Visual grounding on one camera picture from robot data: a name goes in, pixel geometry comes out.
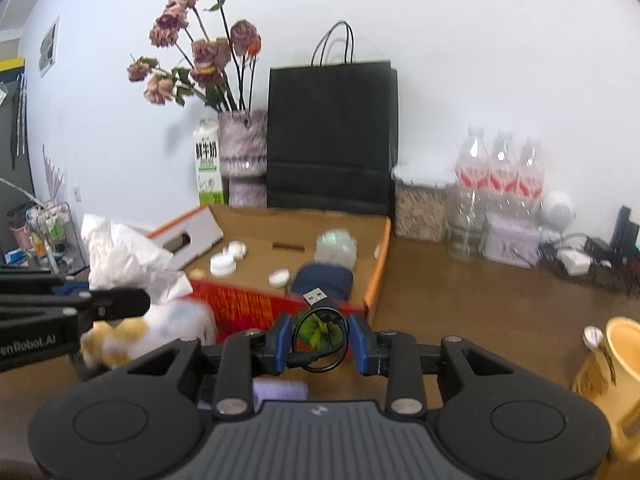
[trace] black cable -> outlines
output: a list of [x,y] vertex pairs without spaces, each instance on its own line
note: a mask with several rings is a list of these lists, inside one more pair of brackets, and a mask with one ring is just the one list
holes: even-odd
[[329,39],[331,38],[331,35],[334,33],[334,30],[340,27],[341,25],[344,25],[346,28],[346,41],[344,45],[344,62],[347,63],[347,54],[350,46],[349,36],[351,35],[351,62],[353,63],[353,49],[355,46],[353,29],[351,28],[351,25],[348,22],[346,22],[345,20],[340,20],[339,22],[336,22],[334,26],[329,29],[329,31],[327,31],[327,33],[320,39],[320,41],[316,45],[316,49],[314,50],[313,56],[311,57],[311,66],[313,66],[316,61],[316,55],[318,54],[318,50],[320,50],[321,45],[322,45],[322,54],[320,55],[320,66],[322,66],[322,60],[324,59],[324,51],[326,50],[326,46],[329,42]]
[[349,324],[347,323],[346,318],[336,308],[330,306],[319,306],[317,308],[309,310],[304,316],[300,318],[300,320],[296,324],[296,327],[293,330],[293,335],[291,337],[291,350],[293,354],[298,353],[298,336],[300,334],[300,328],[302,327],[303,323],[311,316],[317,315],[319,312],[331,312],[332,314],[334,314],[335,321],[332,322],[340,326],[340,331],[342,332],[342,342],[336,348],[329,349],[325,352],[307,352],[308,354],[312,355],[313,361],[338,354],[337,358],[335,358],[334,361],[327,366],[311,367],[309,365],[303,365],[301,367],[303,370],[306,370],[307,372],[311,372],[313,374],[322,374],[334,370],[334,368],[337,368],[342,363],[342,361],[344,361],[344,358],[347,355],[347,350],[349,349]]

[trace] white spherical device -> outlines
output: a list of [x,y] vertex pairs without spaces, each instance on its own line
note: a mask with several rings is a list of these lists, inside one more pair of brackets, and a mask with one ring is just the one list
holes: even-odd
[[574,201],[562,191],[549,191],[542,199],[540,219],[553,231],[562,233],[575,219]]

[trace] green and white carton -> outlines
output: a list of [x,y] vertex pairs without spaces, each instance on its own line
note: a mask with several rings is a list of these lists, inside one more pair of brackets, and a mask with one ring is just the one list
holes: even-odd
[[193,133],[193,145],[200,205],[224,203],[220,175],[218,118],[200,120],[200,126]]

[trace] mug handle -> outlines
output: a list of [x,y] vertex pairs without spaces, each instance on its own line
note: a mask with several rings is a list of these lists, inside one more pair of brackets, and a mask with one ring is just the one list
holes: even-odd
[[631,414],[624,420],[611,427],[611,449],[613,455],[624,462],[636,462],[640,460],[640,434],[632,437],[625,435],[623,427],[630,421],[640,416],[640,402],[636,404]]

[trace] crumpled white tissue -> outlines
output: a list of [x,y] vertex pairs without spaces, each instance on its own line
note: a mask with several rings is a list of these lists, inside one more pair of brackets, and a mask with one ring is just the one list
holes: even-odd
[[166,270],[171,252],[124,224],[85,214],[81,237],[89,251],[91,290],[139,287],[152,304],[165,304],[193,291],[184,272]]

